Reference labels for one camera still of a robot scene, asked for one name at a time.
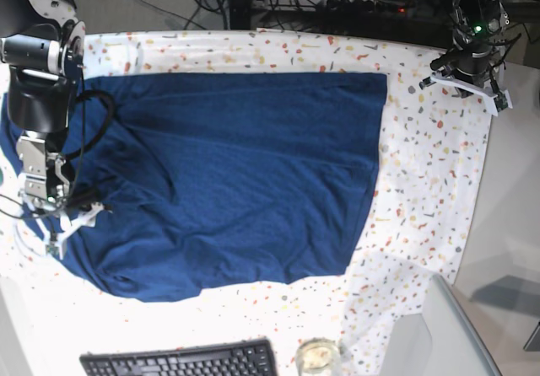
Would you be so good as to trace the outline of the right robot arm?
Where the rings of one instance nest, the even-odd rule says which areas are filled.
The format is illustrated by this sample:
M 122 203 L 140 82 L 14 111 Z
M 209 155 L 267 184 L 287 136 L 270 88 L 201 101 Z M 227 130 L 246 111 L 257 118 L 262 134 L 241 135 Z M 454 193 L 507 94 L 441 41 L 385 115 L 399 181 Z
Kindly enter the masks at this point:
M 85 24 L 75 0 L 1 0 L 1 61 L 8 65 L 7 113 L 21 129 L 21 196 L 35 212 L 29 220 L 63 213 L 99 212 L 95 188 L 76 188 L 83 156 L 105 135 L 116 111 L 106 92 L 84 87 Z M 76 105 L 97 99 L 105 119 L 90 141 L 64 153 Z

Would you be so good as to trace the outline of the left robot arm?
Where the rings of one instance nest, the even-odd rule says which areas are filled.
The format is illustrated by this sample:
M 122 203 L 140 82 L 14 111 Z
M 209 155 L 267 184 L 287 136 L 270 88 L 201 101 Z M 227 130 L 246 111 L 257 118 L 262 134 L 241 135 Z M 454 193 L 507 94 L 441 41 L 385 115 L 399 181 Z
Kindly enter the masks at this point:
M 435 73 L 482 88 L 503 63 L 511 41 L 510 21 L 500 0 L 445 0 L 451 21 L 449 50 L 430 63 Z

